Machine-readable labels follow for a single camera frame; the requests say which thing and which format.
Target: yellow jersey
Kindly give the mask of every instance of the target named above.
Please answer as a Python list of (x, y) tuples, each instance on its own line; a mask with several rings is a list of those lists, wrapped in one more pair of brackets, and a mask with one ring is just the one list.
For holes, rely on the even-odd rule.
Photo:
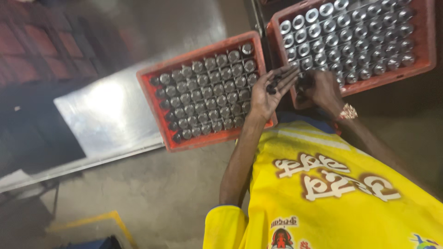
[(204, 249), (443, 248), (441, 202), (304, 121), (262, 134), (249, 190), (249, 218), (208, 213)]

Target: person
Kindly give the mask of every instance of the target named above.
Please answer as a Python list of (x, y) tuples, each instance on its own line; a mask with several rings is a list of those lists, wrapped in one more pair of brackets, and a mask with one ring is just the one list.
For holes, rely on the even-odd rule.
[[(352, 131), (365, 152), (308, 118), (264, 130), (299, 75), (294, 67), (268, 72), (253, 87), (203, 248), (442, 248), (443, 204), (359, 121), (331, 72), (307, 74), (313, 86), (306, 97)], [(266, 86), (276, 75), (271, 95)], [(248, 218), (240, 208), (247, 189)]]

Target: yellow tape line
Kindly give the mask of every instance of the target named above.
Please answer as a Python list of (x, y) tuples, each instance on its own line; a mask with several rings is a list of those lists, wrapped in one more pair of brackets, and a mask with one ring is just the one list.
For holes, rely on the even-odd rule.
[(68, 228), (73, 228), (73, 227), (77, 227), (77, 226), (82, 226), (82, 225), (86, 225), (86, 224), (89, 224), (89, 223), (98, 222), (98, 221), (106, 220), (106, 219), (114, 219), (115, 222), (117, 223), (117, 225), (123, 231), (123, 234), (125, 235), (126, 239), (129, 241), (129, 244), (131, 244), (132, 248), (138, 249), (138, 246), (137, 246), (134, 238), (132, 237), (131, 233), (129, 232), (129, 230), (124, 225), (123, 221), (121, 220), (121, 218), (118, 215), (118, 212), (116, 210), (111, 211), (109, 213), (100, 214), (100, 215), (95, 216), (95, 217), (90, 217), (90, 218), (80, 219), (80, 220), (77, 220), (77, 221), (74, 221), (74, 222), (69, 222), (69, 223), (64, 224), (64, 225), (50, 226), (50, 227), (48, 227), (46, 229), (46, 231), (47, 232), (55, 232), (55, 231), (64, 230), (64, 229), (68, 229)]

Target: gray floor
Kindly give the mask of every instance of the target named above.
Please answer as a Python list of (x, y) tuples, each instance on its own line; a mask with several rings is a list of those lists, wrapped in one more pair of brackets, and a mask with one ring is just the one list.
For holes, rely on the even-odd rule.
[[(230, 22), (228, 36), (249, 30), (241, 1), (225, 0), (219, 8)], [(234, 13), (230, 10), (240, 20), (227, 15)], [(437, 40), (442, 40), (440, 33)], [(346, 100), (408, 162), (409, 170), (443, 198), (442, 66), (438, 68)], [(131, 238), (114, 220), (84, 220), (114, 210), (138, 248), (200, 248), (205, 215), (218, 202), (233, 148), (231, 141), (173, 154), (157, 149), (70, 175), (58, 189), (0, 206), (2, 248), (53, 248), (109, 234), (130, 248)], [(74, 221), (84, 224), (48, 229)]]

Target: orange crate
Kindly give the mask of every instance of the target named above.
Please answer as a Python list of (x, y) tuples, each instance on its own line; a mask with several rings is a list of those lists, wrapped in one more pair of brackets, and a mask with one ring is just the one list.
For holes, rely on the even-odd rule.
[[(298, 14), (304, 14), (309, 9), (319, 8), (322, 4), (328, 2), (333, 3), (331, 0), (306, 0), (285, 8), (272, 16), (267, 25), (267, 33), (271, 48), (279, 55), (282, 66), (288, 65), (288, 58), (280, 34), (280, 23), (285, 20), (293, 20)], [(341, 88), (343, 96), (421, 74), (436, 66), (434, 0), (412, 0), (409, 7), (415, 11), (415, 15), (409, 20), (409, 23), (414, 25), (414, 32), (409, 38), (415, 43), (412, 49), (412, 53), (416, 57), (415, 64), (409, 67), (400, 67), (397, 71), (386, 71), (383, 75), (372, 76), (365, 81), (359, 80), (354, 84), (345, 85)], [(295, 88), (291, 89), (291, 95), (295, 106)]]
[[(225, 53), (227, 50), (230, 51), (237, 49), (239, 45), (245, 43), (251, 43), (254, 46), (253, 58), (255, 59), (259, 76), (265, 74), (266, 67), (264, 64), (260, 36), (255, 31), (250, 31), (228, 38), (216, 44), (191, 51), (137, 72), (137, 78), (140, 82), (140, 86), (143, 89), (149, 106), (151, 107), (152, 114), (154, 115), (160, 133), (162, 134), (166, 149), (169, 152), (178, 152), (236, 139), (240, 135), (241, 127), (232, 128), (229, 130), (222, 129), (221, 131), (215, 133), (212, 131), (208, 135), (202, 134), (198, 137), (192, 137), (189, 140), (182, 139), (182, 142), (179, 144), (174, 142), (172, 137), (175, 132), (169, 130), (169, 122), (164, 118), (164, 116), (168, 113), (168, 110), (161, 109), (159, 106), (161, 100), (155, 97), (155, 91), (162, 86), (153, 86), (149, 83), (149, 80), (152, 77), (159, 77), (162, 73), (179, 69), (182, 67), (182, 65), (191, 66), (192, 61), (203, 61), (203, 59), (207, 56), (214, 57), (215, 54)], [(265, 128), (272, 127), (276, 124), (277, 118), (274, 113), (272, 118), (267, 122)]]

